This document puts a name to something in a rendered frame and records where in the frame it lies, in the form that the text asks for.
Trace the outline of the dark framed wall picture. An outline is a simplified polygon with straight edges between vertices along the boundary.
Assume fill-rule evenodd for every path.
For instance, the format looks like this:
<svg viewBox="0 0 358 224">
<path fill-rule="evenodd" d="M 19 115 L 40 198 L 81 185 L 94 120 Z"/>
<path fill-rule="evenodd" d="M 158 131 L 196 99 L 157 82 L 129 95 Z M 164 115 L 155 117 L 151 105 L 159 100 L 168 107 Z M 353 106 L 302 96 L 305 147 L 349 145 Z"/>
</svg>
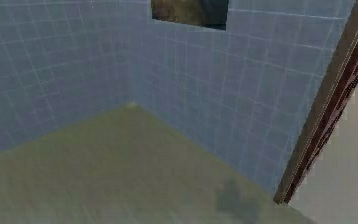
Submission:
<svg viewBox="0 0 358 224">
<path fill-rule="evenodd" d="M 229 0 L 150 0 L 152 18 L 225 30 Z"/>
</svg>

